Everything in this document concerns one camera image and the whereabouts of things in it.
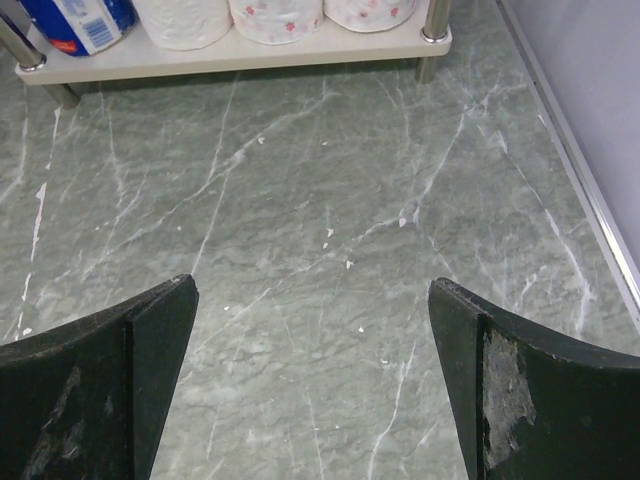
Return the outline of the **plain white paper roll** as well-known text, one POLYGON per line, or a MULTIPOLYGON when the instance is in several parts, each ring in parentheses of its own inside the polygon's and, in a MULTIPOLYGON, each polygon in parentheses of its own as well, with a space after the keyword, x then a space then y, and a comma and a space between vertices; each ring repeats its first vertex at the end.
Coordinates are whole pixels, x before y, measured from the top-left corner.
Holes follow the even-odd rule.
POLYGON ((133 0, 132 4, 152 43, 168 50, 208 47, 233 24, 226 0, 133 0))

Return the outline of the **white roll red dots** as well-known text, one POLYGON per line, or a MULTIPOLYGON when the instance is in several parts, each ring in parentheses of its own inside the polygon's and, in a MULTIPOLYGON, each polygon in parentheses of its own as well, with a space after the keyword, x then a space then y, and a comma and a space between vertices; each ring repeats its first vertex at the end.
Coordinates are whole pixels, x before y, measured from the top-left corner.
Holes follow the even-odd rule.
POLYGON ((314 34, 324 19, 322 0, 229 1, 236 29, 264 45, 297 42, 314 34))

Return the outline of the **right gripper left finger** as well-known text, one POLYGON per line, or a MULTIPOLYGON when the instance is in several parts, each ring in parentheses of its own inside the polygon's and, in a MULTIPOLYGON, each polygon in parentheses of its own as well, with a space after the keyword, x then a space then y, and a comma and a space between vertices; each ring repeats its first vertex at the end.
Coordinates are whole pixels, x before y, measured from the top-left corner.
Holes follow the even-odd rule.
POLYGON ((2 478, 149 478, 198 300, 182 274, 3 345, 2 478))

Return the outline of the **white roll blue wrapper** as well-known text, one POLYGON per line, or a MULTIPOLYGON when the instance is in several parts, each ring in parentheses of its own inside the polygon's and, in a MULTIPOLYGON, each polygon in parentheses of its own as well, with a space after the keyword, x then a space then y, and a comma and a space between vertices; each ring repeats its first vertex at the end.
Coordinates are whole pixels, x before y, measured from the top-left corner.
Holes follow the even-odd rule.
POLYGON ((20 5, 47 41, 72 57, 110 48, 137 23, 127 0, 21 0, 20 5))

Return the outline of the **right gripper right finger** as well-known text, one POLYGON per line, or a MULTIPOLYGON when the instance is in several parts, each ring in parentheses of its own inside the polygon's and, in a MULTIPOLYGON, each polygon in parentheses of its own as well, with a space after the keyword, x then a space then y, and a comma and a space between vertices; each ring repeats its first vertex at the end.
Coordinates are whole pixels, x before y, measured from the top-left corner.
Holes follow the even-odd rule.
POLYGON ((444 277, 430 285, 428 310, 469 478, 638 478, 638 357, 444 277))

